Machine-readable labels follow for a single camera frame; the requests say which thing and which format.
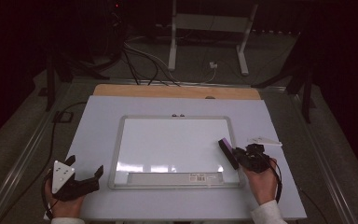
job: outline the metal stand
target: metal stand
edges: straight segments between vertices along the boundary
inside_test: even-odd
[[[285,78],[293,76],[286,87],[288,94],[298,94],[301,87],[304,85],[303,101],[301,112],[307,123],[310,123],[310,92],[312,85],[312,71],[308,65],[299,64],[280,72],[275,77],[272,77],[259,84],[251,85],[252,88],[264,89],[267,86]]]
[[[168,69],[170,71],[174,71],[176,66],[176,29],[225,31],[243,33],[243,40],[237,46],[237,54],[240,62],[241,73],[245,76],[249,75],[243,51],[252,30],[257,6],[257,4],[253,4],[251,14],[247,18],[207,16],[177,13],[176,0],[172,0],[172,36]]]

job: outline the white sleeve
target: white sleeve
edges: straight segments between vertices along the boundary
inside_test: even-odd
[[[263,203],[251,212],[255,224],[283,224],[281,211],[275,200]]]
[[[51,224],[85,224],[85,222],[75,217],[55,217],[51,220]]]

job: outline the gray floor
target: gray floor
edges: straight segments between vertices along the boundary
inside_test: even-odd
[[[178,47],[177,67],[171,76],[181,85],[228,85],[246,88],[250,84],[278,74],[296,42],[296,38],[289,35],[252,34],[245,50],[250,75],[243,77],[234,49],[237,39],[234,36],[233,39],[210,46]],[[165,37],[154,41],[141,37],[133,38],[128,44],[132,48],[159,57],[165,63],[168,61],[169,39]],[[154,75],[155,68],[150,61],[130,56],[131,62],[141,75]],[[209,62],[217,62],[216,71],[209,68]],[[124,62],[117,63],[102,74],[111,77],[111,80],[107,81],[109,83],[134,83]],[[161,73],[158,79],[172,85]],[[312,102],[315,107],[310,110],[311,124],[306,124],[298,115],[298,99],[301,95],[287,95],[282,91],[288,80],[282,80],[273,87],[260,90],[260,94],[268,106],[277,134],[283,142],[283,151],[293,177],[323,212],[328,223],[358,223],[358,162],[318,87],[312,88]],[[0,188],[24,149],[34,148],[34,153],[29,155],[30,162],[24,165],[26,169],[20,178],[8,183],[12,186],[17,185],[15,190],[8,191],[8,196],[11,197],[5,197],[4,202],[8,204],[29,185],[48,156],[52,131],[51,115],[44,111],[46,98],[37,96],[40,89],[45,87],[46,72],[37,76],[35,83],[35,91],[0,131]],[[58,91],[58,102],[52,111],[87,101],[98,83],[102,82],[78,76],[73,83],[62,84]],[[75,113],[74,120],[71,123],[57,125],[53,145],[54,160],[64,160],[66,157],[83,109],[83,105],[71,108]],[[41,178],[15,203],[2,223],[46,223],[42,218],[40,183]],[[298,223],[324,223],[318,208],[305,194],[300,192],[300,196],[308,218],[299,220]]]

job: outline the human hand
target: human hand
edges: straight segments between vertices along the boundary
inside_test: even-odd
[[[86,195],[83,195],[75,200],[62,202],[54,199],[51,193],[51,178],[46,182],[45,194],[48,198],[48,203],[51,207],[53,217],[76,217],[80,216],[81,205],[83,204]]]
[[[269,164],[275,169],[276,160],[272,160],[273,161],[269,161]],[[249,179],[252,193],[254,194],[255,200],[259,205],[275,199],[275,192],[278,186],[278,181],[271,169],[267,169],[260,174],[250,171],[243,166],[242,170],[245,172]]]

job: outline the dark background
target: dark background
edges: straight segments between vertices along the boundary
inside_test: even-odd
[[[236,15],[239,8],[248,8],[242,7],[241,1],[223,2],[224,6],[218,0],[183,0],[178,1],[178,10],[195,13],[194,8],[202,8],[206,14]],[[0,1],[0,128],[34,89],[32,78],[46,68],[44,41],[60,36],[49,21],[66,21],[60,28],[65,30],[67,24],[75,29],[69,32],[73,34],[69,38],[77,40],[73,49],[81,51],[75,54],[90,53],[88,45],[92,43],[87,41],[88,34],[80,31],[76,11],[71,10],[74,2],[67,3]],[[164,26],[171,22],[171,1],[129,0],[123,1],[123,6],[124,22],[151,38],[156,35],[156,23]],[[53,7],[62,10],[49,11]],[[283,69],[311,64],[314,83],[321,87],[358,159],[358,1],[262,1],[254,29],[261,35],[266,31],[301,33]]]

